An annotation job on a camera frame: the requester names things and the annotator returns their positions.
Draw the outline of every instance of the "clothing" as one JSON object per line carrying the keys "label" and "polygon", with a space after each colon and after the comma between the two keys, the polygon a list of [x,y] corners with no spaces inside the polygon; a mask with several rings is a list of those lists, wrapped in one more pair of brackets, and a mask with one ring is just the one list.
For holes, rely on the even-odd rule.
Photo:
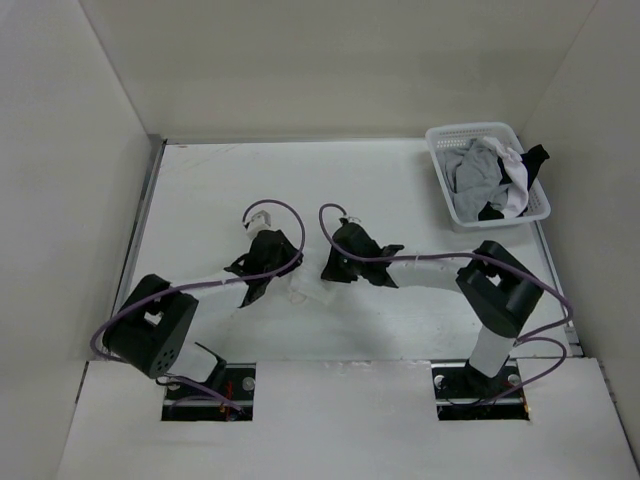
{"label": "clothing", "polygon": [[[536,145],[535,147],[530,148],[527,153],[523,153],[520,156],[522,157],[522,163],[527,169],[527,188],[528,190],[531,190],[531,185],[533,185],[534,180],[538,176],[541,165],[550,157],[542,145]],[[501,158],[498,159],[498,167],[500,167],[500,171],[502,173],[502,180],[500,180],[500,185],[508,185],[509,183],[511,183],[511,178],[509,178],[509,175],[504,169],[504,164],[502,163]],[[481,221],[499,220],[502,218],[504,218],[504,215],[502,215],[502,213],[500,213],[498,210],[494,210],[493,208],[491,208],[490,204],[486,204],[478,214],[478,220]]]}
{"label": "clothing", "polygon": [[527,208],[529,203],[528,172],[522,163],[522,157],[513,148],[505,148],[495,137],[483,137],[481,142],[500,156],[504,170],[511,179],[507,190],[507,204],[500,212],[504,218],[515,218]]}
{"label": "clothing", "polygon": [[494,210],[493,208],[491,208],[490,203],[487,203],[484,206],[484,208],[480,210],[480,213],[478,214],[478,220],[480,220],[481,222],[485,220],[502,220],[502,219],[504,219],[504,215],[502,214],[502,212],[499,212],[498,210]]}
{"label": "clothing", "polygon": [[531,185],[538,176],[538,172],[540,172],[540,167],[544,161],[549,158],[549,154],[542,145],[536,145],[529,149],[527,153],[522,154],[522,163],[524,163],[529,174],[529,178],[527,180],[527,187],[529,190],[531,190]]}
{"label": "clothing", "polygon": [[510,185],[500,185],[498,155],[478,139],[470,140],[466,147],[443,150],[437,157],[462,222],[477,221],[487,202],[500,210],[508,204]]}

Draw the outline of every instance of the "white cloth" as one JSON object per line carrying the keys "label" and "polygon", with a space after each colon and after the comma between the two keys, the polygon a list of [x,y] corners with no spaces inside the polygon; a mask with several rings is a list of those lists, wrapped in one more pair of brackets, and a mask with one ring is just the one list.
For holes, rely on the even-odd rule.
{"label": "white cloth", "polygon": [[516,218],[524,212],[527,203],[529,203],[529,190],[527,189],[529,172],[522,163],[522,157],[513,148],[505,148],[495,137],[484,137],[481,141],[502,159],[504,170],[513,182],[507,190],[507,204],[501,213],[504,218]]}

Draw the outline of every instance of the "black cloth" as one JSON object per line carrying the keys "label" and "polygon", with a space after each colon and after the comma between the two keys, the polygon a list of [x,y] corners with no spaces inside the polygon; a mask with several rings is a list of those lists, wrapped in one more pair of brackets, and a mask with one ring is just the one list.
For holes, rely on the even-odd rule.
{"label": "black cloth", "polygon": [[[540,167],[542,166],[544,161],[548,160],[550,157],[542,145],[536,145],[535,147],[530,148],[529,151],[527,153],[523,153],[521,157],[522,163],[527,169],[527,190],[531,190],[531,185],[533,185],[534,180],[538,176]],[[500,180],[500,185],[512,183],[511,177],[509,177],[504,169],[504,163],[502,163],[501,158],[498,158],[498,166],[500,167],[500,171],[502,172],[502,180]],[[499,220],[503,218],[504,215],[502,215],[501,212],[491,208],[491,205],[489,203],[487,203],[478,214],[478,220],[480,221]]]}
{"label": "black cloth", "polygon": [[538,176],[540,172],[540,167],[544,163],[545,160],[549,159],[549,154],[542,147],[542,145],[536,145],[531,148],[527,153],[523,153],[521,155],[522,163],[524,163],[525,168],[527,169],[527,189],[531,190],[531,185],[533,181]]}
{"label": "black cloth", "polygon": [[484,206],[484,208],[480,210],[480,213],[478,214],[478,220],[480,220],[481,222],[484,220],[502,220],[503,218],[504,218],[504,215],[502,215],[502,212],[499,212],[491,208],[490,203],[487,203]]}

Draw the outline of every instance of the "white wall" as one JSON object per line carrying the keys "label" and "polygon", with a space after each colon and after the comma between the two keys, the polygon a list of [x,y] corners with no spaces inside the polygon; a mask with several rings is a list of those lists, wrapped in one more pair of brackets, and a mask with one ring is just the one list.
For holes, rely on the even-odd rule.
{"label": "white wall", "polygon": [[585,351],[640,451],[640,2],[600,0],[524,129],[543,143],[545,224]]}
{"label": "white wall", "polygon": [[82,0],[147,131],[520,129],[595,0]]}
{"label": "white wall", "polygon": [[0,477],[48,479],[149,142],[76,0],[0,6]]}

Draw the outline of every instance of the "white enclosure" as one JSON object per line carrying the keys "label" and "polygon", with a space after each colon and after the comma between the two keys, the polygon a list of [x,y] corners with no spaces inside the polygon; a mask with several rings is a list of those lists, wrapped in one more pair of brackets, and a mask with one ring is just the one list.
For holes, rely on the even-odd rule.
{"label": "white enclosure", "polygon": [[[51,479],[59,466],[61,479],[100,478],[101,471],[107,478],[175,478],[172,468],[186,461],[206,476],[209,462],[233,442],[244,442],[242,433],[225,432],[231,443],[222,447],[217,433],[205,427],[162,427],[159,411],[146,410],[160,389],[130,368],[91,363],[80,389],[91,359],[88,338],[111,313],[134,219],[144,218],[138,208],[154,157],[155,137],[149,135],[206,140],[225,151],[210,145],[167,148],[138,262],[132,261],[135,248],[129,255],[135,273],[129,278],[125,272],[125,283],[152,271],[188,278],[225,266],[247,245],[237,215],[265,196],[288,197],[283,199],[302,210],[312,229],[326,196],[345,203],[381,243],[403,241],[425,251],[474,248],[483,236],[446,228],[441,192],[434,172],[424,167],[430,162],[418,140],[430,127],[474,121],[508,123],[525,148],[542,143],[551,153],[541,173],[550,218],[491,235],[547,281],[556,280],[551,267],[557,265],[576,306],[581,346],[602,361],[610,383],[601,381],[595,360],[569,359],[564,370],[527,390],[532,428],[443,426],[430,414],[414,421],[431,400],[422,404],[409,395],[403,400],[410,404],[406,416],[397,420],[406,428],[396,431],[370,422],[396,398],[378,387],[380,403],[353,422],[332,417],[334,397],[318,392],[317,403],[309,404],[313,412],[299,410],[306,418],[300,425],[316,428],[317,437],[309,439],[305,430],[308,441],[299,444],[302,432],[282,416],[254,427],[265,427],[269,438],[270,429],[282,427],[282,448],[313,460],[313,474],[325,477],[335,473],[332,464],[308,456],[319,443],[328,445],[326,458],[344,467],[339,473],[346,478],[456,478],[469,473],[468,465],[460,456],[445,462],[447,449],[438,436],[443,445],[490,456],[490,443],[478,440],[488,435],[522,456],[502,458],[514,462],[508,469],[482,463],[487,478],[637,478],[624,433],[637,451],[639,18],[636,0],[0,2],[2,478]],[[358,146],[353,139],[360,137],[378,139]],[[332,142],[313,151],[304,145],[321,138]],[[283,139],[287,143],[268,143]],[[350,145],[332,157],[330,144],[337,139],[351,139],[344,142]],[[248,185],[237,180],[245,170],[253,173],[246,175]],[[335,185],[323,187],[333,175]],[[391,175],[395,182],[382,180]],[[307,196],[293,198],[294,177]],[[203,189],[193,187],[197,182]],[[367,195],[359,194],[367,188]],[[385,189],[402,205],[385,202]],[[228,208],[216,203],[218,194],[230,199]],[[292,231],[286,214],[277,215]],[[318,242],[311,246],[326,249],[318,231],[311,233]],[[177,249],[179,244],[185,248]],[[340,356],[393,360],[374,369],[380,381],[393,377],[397,388],[428,396],[427,364],[426,376],[416,377],[401,359],[464,357],[478,327],[455,296],[374,296],[355,285],[349,289],[353,297],[338,292],[338,303],[327,311],[308,305],[295,310],[281,303],[288,302],[286,282],[273,287],[274,298],[262,312],[266,322],[260,323],[256,310],[247,311],[237,319],[242,322],[229,323],[223,335],[216,331],[210,339],[237,358],[262,362],[261,395],[268,401],[260,408],[284,401],[278,389],[290,381],[308,380],[308,393],[315,380],[335,387],[339,375],[325,375],[335,365],[323,370],[322,362]],[[345,298],[357,299],[358,308],[347,311]],[[427,305],[432,309],[425,312]],[[352,330],[340,322],[347,314],[354,319]],[[545,297],[531,322],[560,314]],[[305,318],[307,323],[298,322]],[[443,333],[444,327],[449,330]],[[572,331],[569,337],[560,330],[553,334],[574,355],[581,353]],[[283,335],[291,341],[276,341]],[[538,348],[516,352],[527,375],[546,362],[531,357],[557,355]],[[274,361],[286,359],[296,361]],[[349,373],[356,387],[366,384],[364,367]],[[351,395],[349,401],[366,403],[362,395],[369,387],[358,388],[342,392]],[[299,393],[288,398],[295,403]],[[104,415],[105,408],[113,416]],[[316,413],[326,424],[318,425]],[[120,431],[132,424],[149,434],[144,441]],[[438,436],[425,435],[425,429]],[[478,436],[467,436],[471,430]],[[381,432],[399,443],[379,442]],[[532,443],[519,444],[525,437]],[[340,440],[353,462],[340,463],[339,443],[331,444]],[[420,448],[428,445],[435,450],[422,455]],[[395,459],[407,461],[406,470],[385,463],[382,450],[394,449]],[[275,469],[266,445],[255,451],[245,478],[300,472],[295,465]],[[110,455],[123,460],[107,468]],[[375,461],[367,464],[367,456]]]}

